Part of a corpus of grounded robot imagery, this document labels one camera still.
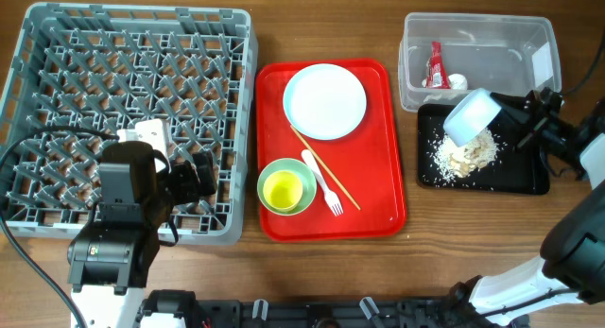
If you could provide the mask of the white small bowl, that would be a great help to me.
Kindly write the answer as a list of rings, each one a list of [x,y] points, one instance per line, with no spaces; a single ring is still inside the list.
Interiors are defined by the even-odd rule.
[[[483,88],[464,97],[448,114],[443,129],[457,147],[472,141],[500,113],[501,106]]]

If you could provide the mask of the yellow plastic cup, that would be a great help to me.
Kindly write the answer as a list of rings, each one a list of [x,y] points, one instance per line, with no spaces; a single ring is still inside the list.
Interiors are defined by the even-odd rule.
[[[262,193],[270,208],[286,213],[292,211],[302,199],[303,183],[294,172],[279,170],[267,177]]]

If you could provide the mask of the green plastic bowl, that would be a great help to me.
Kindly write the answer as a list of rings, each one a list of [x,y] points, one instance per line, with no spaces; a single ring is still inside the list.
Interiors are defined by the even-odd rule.
[[[303,194],[299,204],[290,212],[280,213],[269,207],[263,193],[262,187],[267,177],[279,170],[289,170],[298,175],[302,180]],[[278,216],[294,216],[304,211],[314,200],[317,193],[317,182],[313,172],[310,168],[300,160],[292,158],[282,158],[275,160],[268,164],[261,172],[257,182],[257,194],[261,203],[270,210],[273,214]]]

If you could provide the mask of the red snack wrapper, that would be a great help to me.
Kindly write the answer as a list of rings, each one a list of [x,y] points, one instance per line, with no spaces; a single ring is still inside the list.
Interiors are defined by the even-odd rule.
[[[442,59],[441,43],[431,43],[431,57],[428,60],[428,73],[425,87],[429,89],[450,89],[448,75]]]

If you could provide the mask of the wooden chopstick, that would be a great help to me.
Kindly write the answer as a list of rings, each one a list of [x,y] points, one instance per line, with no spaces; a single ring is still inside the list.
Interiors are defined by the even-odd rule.
[[[359,204],[353,198],[353,196],[349,193],[346,187],[341,183],[341,181],[337,178],[337,176],[332,172],[332,170],[326,165],[323,159],[317,154],[317,152],[310,146],[310,144],[306,141],[306,139],[294,128],[293,125],[290,125],[292,131],[297,135],[297,137],[301,140],[301,142],[306,146],[306,148],[311,152],[311,154],[315,157],[315,159],[321,164],[324,170],[330,175],[330,177],[334,180],[340,190],[344,193],[344,195],[351,201],[351,203],[355,206],[355,208],[361,211]]]

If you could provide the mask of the rice and food scraps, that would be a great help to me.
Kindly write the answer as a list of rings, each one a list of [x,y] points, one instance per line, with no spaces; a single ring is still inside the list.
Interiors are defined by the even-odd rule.
[[[467,144],[457,146],[453,139],[437,129],[422,132],[419,148],[423,166],[418,167],[421,186],[434,188],[479,189],[481,172],[494,172],[510,148],[500,134],[484,129]]]

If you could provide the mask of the light blue round plate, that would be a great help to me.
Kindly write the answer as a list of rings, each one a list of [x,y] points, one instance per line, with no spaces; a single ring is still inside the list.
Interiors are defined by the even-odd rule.
[[[362,122],[368,97],[348,69],[330,63],[307,66],[286,84],[285,117],[299,133],[330,141],[353,132]]]

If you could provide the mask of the white plastic fork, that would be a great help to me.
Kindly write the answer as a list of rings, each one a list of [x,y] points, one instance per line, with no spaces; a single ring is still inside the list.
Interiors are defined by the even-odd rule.
[[[343,208],[341,206],[340,200],[339,200],[337,194],[327,186],[327,183],[320,171],[318,163],[317,163],[315,157],[313,156],[312,152],[309,149],[304,149],[302,151],[301,155],[302,155],[302,160],[304,161],[304,163],[313,172],[313,174],[316,178],[316,181],[319,184],[319,186],[323,192],[324,201],[328,205],[328,207],[331,210],[331,212],[333,213],[333,215],[334,216],[342,215]]]

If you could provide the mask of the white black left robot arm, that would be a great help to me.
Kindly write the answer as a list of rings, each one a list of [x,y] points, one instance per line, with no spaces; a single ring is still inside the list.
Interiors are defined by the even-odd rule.
[[[150,266],[176,226],[175,206],[216,190],[210,153],[170,163],[144,142],[112,145],[98,168],[101,198],[67,251],[75,327],[209,327],[211,317],[192,291],[145,292]]]

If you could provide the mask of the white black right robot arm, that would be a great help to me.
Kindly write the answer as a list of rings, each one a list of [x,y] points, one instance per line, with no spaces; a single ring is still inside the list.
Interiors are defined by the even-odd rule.
[[[526,96],[476,89],[444,121],[445,133],[462,146],[499,120],[514,150],[553,155],[592,187],[548,233],[538,256],[451,289],[443,302],[443,319],[454,327],[505,327],[550,306],[604,300],[604,103],[597,102],[577,126],[560,119],[562,103],[562,95],[549,88]]]

